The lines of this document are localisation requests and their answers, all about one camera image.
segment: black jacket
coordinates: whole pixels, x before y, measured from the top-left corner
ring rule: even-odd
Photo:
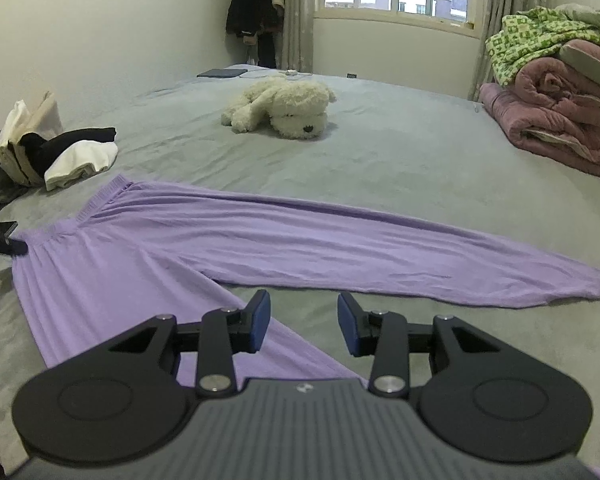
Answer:
[[[253,36],[258,32],[273,32],[282,28],[271,0],[231,0],[226,17],[226,31],[242,36]]]

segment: pink blanket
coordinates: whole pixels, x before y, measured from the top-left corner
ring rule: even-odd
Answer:
[[[480,100],[510,142],[600,176],[600,86],[558,59],[529,62],[508,88],[489,83]]]

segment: bed sheet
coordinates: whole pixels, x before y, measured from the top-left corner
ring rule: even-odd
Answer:
[[[600,268],[600,178],[515,149],[481,105],[318,76],[338,96],[322,138],[283,140],[266,128],[235,134],[220,125],[221,110],[259,75],[182,83],[67,124],[117,128],[120,154],[112,170],[66,190],[32,191],[2,209],[0,221],[32,228],[71,216],[115,174],[125,173],[416,216],[505,235]],[[230,289],[245,300],[255,290]],[[273,316],[353,371],[369,373],[370,359],[347,354],[336,321],[336,292],[270,292]],[[600,301],[512,311],[421,298],[358,299],[366,308],[394,310],[413,322],[455,314],[571,374],[595,406],[581,457],[600,466]],[[417,356],[412,364],[414,382],[424,382],[426,358]],[[13,290],[10,261],[0,257],[0,460],[8,470],[26,456],[11,424],[11,401],[42,369]]]

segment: white stuffed animal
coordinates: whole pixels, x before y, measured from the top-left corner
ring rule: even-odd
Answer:
[[[283,139],[318,137],[327,125],[326,109],[336,101],[330,88],[312,80],[269,77],[258,81],[222,113],[222,124],[252,132],[269,117]]]

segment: stuffed dog's head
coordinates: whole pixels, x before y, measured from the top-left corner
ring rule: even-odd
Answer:
[[[293,81],[276,89],[267,113],[285,139],[318,137],[327,125],[326,109],[336,96],[317,81]]]

